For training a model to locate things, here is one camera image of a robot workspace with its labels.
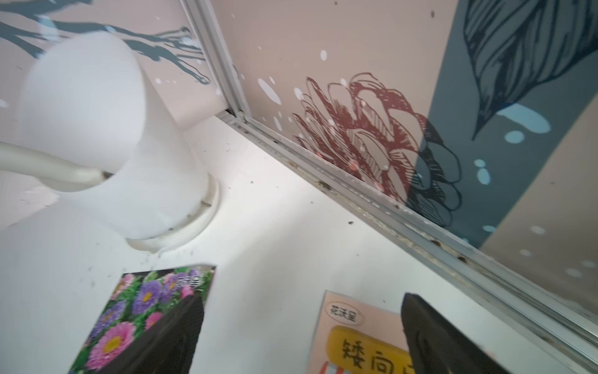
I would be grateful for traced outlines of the orange seed bag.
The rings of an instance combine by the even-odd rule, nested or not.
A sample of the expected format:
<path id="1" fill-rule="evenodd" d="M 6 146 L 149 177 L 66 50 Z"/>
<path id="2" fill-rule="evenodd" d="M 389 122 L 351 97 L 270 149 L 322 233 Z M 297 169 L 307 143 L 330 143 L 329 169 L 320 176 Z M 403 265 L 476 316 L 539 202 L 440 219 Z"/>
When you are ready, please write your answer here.
<path id="1" fill-rule="evenodd" d="M 308 373 L 414 373 L 400 314 L 326 291 Z"/>

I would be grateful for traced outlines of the chrysanthemum seed bag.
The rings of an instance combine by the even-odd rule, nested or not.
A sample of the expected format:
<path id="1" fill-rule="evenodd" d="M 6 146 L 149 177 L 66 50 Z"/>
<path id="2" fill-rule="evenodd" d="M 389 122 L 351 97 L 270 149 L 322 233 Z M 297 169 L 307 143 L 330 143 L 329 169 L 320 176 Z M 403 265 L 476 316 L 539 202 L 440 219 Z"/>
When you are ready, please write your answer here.
<path id="1" fill-rule="evenodd" d="M 206 264 L 123 274 L 69 372 L 99 373 L 184 299 L 205 302 L 215 274 Z"/>

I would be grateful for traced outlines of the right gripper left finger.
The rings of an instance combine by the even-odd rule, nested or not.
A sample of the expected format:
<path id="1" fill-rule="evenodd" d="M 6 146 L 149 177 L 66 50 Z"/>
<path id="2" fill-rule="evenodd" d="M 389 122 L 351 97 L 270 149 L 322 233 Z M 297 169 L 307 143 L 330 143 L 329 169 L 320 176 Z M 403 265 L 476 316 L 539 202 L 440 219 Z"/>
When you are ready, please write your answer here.
<path id="1" fill-rule="evenodd" d="M 182 299 L 100 372 L 188 373 L 203 318 L 202 296 Z"/>

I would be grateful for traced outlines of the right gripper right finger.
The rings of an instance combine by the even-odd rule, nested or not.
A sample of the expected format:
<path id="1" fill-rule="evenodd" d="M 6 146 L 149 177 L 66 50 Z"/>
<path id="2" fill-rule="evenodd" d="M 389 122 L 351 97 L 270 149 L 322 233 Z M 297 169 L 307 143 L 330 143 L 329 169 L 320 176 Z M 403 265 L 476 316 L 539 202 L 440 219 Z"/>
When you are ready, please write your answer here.
<path id="1" fill-rule="evenodd" d="M 419 295 L 405 294 L 401 319 L 416 374 L 509 373 Z"/>

